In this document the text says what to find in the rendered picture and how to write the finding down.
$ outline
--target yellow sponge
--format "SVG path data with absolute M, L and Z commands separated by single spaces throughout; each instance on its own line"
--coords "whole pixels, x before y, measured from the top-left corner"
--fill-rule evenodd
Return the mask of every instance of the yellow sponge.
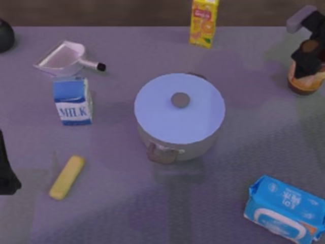
M 50 197 L 56 200 L 62 200 L 65 198 L 84 165 L 84 158 L 73 155 L 68 160 L 67 164 L 52 186 L 49 193 Z

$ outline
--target blue package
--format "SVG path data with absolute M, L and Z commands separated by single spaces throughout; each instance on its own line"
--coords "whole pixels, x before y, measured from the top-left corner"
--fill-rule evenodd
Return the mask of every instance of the blue package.
M 325 231 L 325 201 L 267 175 L 249 188 L 244 217 L 298 244 Z
M 56 109 L 65 126 L 92 123 L 92 100 L 84 77 L 56 78 L 53 82 Z

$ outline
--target black handle tip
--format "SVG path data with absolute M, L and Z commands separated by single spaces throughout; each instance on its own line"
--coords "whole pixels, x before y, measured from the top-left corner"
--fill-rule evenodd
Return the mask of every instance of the black handle tip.
M 106 65 L 104 65 L 102 63 L 99 63 L 97 65 L 97 70 L 99 70 L 99 71 L 105 71 L 106 70 Z

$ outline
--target dustpan handle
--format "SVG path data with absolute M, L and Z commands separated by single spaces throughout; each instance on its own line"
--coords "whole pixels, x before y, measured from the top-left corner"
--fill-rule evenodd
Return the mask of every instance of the dustpan handle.
M 94 70 L 99 70 L 99 71 L 105 71 L 106 70 L 106 65 L 98 62 L 93 62 L 93 61 L 88 61 L 85 59 L 79 59 L 79 63 L 82 64 L 85 67 L 94 69 Z

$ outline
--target black round object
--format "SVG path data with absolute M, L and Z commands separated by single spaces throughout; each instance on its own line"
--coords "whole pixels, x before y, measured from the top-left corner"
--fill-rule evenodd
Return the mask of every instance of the black round object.
M 104 65 L 102 63 L 99 63 L 97 65 L 97 70 L 99 70 L 99 71 L 105 71 L 106 70 L 106 65 Z
M 0 19 L 0 53 L 8 51 L 15 43 L 15 33 L 12 27 Z

